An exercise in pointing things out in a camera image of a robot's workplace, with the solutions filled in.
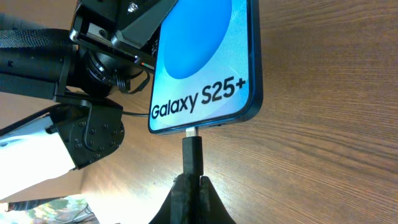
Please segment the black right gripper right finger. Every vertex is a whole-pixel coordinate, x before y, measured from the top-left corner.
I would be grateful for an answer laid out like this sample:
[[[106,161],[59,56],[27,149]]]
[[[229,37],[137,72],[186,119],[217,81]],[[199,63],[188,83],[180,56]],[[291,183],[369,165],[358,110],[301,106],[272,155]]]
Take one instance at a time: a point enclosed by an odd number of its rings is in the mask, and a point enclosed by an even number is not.
[[[207,176],[202,176],[200,179],[199,205],[199,223],[236,224]]]

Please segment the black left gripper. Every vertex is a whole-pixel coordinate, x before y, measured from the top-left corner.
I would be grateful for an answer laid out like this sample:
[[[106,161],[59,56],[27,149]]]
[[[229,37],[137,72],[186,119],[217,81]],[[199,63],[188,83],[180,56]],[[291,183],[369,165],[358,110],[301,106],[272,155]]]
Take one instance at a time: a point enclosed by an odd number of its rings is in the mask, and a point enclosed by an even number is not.
[[[154,71],[161,23],[177,0],[81,0],[70,39],[94,53]]]

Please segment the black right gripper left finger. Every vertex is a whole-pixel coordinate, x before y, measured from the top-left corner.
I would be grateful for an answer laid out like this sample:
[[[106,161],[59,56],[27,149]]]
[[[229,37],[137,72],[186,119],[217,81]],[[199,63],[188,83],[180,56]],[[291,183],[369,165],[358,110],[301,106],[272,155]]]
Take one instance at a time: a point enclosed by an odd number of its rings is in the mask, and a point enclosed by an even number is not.
[[[161,208],[149,224],[189,224],[193,215],[194,176],[180,174],[174,179]]]

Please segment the blue Galaxy smartphone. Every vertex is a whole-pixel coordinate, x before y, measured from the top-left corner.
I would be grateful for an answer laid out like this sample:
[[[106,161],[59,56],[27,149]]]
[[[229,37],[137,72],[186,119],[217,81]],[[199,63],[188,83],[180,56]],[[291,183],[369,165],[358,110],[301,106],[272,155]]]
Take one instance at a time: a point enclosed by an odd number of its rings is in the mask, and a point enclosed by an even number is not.
[[[259,3],[178,1],[160,28],[149,131],[244,122],[262,99]]]

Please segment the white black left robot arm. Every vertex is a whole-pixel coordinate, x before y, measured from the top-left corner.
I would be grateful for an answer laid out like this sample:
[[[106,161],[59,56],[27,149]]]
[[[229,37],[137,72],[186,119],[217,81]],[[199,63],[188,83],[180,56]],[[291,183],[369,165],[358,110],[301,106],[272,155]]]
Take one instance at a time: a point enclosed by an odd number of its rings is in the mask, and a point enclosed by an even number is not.
[[[124,139],[114,91],[142,91],[175,0],[78,1],[70,29],[1,15],[1,91],[52,100],[1,130],[1,197],[82,169]]]

